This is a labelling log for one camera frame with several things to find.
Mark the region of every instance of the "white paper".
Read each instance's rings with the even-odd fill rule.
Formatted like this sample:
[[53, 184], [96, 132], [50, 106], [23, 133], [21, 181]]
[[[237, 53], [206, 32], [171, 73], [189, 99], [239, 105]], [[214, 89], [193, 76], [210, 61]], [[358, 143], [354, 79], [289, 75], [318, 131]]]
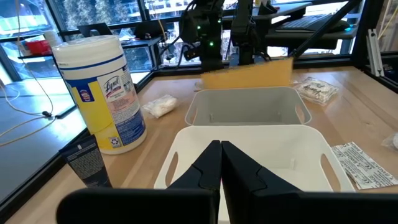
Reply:
[[372, 189], [397, 185], [398, 180], [385, 171], [355, 143], [333, 146], [332, 151], [358, 189]]

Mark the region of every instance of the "gray plastic bin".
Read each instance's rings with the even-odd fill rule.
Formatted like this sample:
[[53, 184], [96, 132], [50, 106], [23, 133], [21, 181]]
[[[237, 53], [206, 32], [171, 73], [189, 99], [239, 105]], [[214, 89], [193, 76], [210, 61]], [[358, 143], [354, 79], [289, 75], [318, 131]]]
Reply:
[[203, 90], [185, 116], [187, 124], [197, 126], [307, 124], [310, 120], [300, 95], [290, 87]]

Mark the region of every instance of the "lysol logo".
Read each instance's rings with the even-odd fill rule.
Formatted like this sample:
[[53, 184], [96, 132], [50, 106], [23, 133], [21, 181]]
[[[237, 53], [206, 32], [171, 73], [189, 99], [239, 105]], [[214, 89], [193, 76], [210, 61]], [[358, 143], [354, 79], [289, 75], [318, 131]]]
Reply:
[[81, 95], [81, 98], [83, 99], [83, 101], [85, 101], [85, 102], [91, 101], [91, 96], [87, 90], [80, 90], [80, 95]]
[[114, 76], [110, 78], [105, 84], [104, 84], [104, 89], [105, 89], [105, 94], [106, 97], [110, 97], [112, 93], [120, 90], [122, 86], [119, 84], [119, 77]]

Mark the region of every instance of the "disinfecting wipes canister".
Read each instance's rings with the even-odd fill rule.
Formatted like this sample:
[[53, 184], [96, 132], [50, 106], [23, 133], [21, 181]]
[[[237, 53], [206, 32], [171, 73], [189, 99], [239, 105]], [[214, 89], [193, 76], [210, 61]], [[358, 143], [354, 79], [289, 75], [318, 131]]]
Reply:
[[120, 154], [140, 145], [145, 122], [118, 37], [88, 37], [52, 50], [100, 151]]

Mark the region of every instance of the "red object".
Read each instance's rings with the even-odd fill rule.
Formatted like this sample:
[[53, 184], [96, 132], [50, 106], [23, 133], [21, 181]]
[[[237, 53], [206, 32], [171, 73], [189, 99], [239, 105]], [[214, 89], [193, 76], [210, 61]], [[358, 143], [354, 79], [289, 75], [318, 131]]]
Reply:
[[36, 40], [26, 43], [27, 48], [29, 48], [32, 54], [44, 55], [51, 53], [51, 47], [47, 40]]

